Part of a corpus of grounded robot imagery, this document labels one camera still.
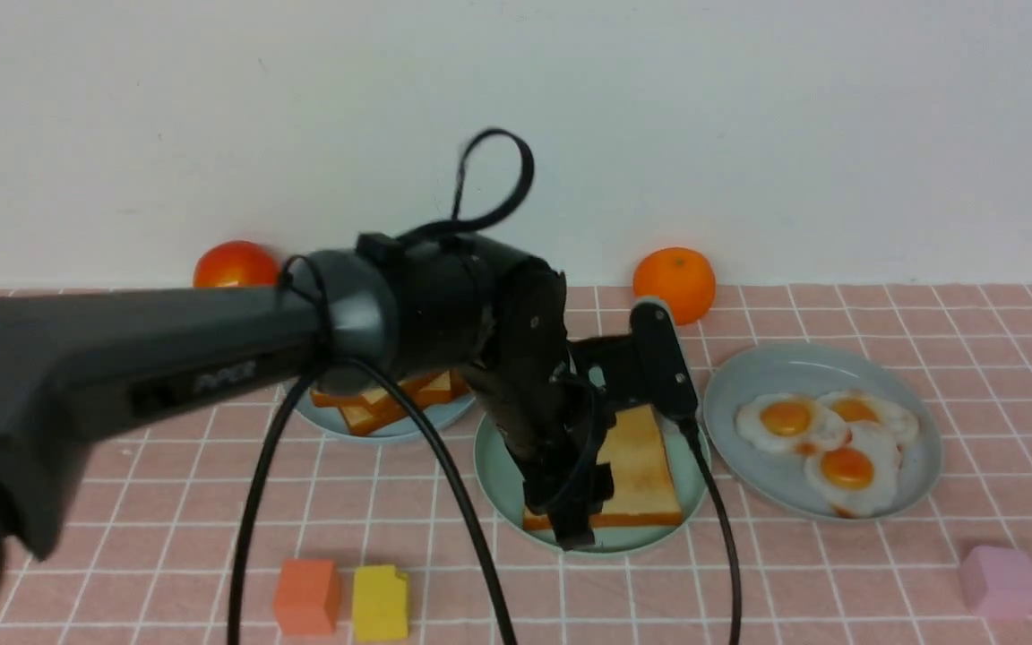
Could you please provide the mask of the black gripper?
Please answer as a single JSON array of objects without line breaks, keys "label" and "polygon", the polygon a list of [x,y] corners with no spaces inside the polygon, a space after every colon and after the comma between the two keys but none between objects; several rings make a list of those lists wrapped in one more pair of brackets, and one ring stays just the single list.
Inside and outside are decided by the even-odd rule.
[{"label": "black gripper", "polygon": [[594,543],[590,515],[615,482],[596,462],[596,391],[573,370],[565,299],[563,275],[539,258],[505,270],[490,334],[462,376],[524,476],[525,507],[555,512],[556,542],[573,551]]}]

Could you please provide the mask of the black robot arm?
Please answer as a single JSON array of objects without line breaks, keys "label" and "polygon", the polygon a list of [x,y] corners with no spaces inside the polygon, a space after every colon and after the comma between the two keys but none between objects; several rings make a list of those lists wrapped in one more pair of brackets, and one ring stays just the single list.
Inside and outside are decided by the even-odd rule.
[{"label": "black robot arm", "polygon": [[0,297],[5,540],[49,558],[95,446],[289,379],[338,396],[456,370],[493,417],[527,506],[565,547],[614,492],[614,423],[563,322],[561,272],[474,234],[364,234],[292,257],[273,287]]}]

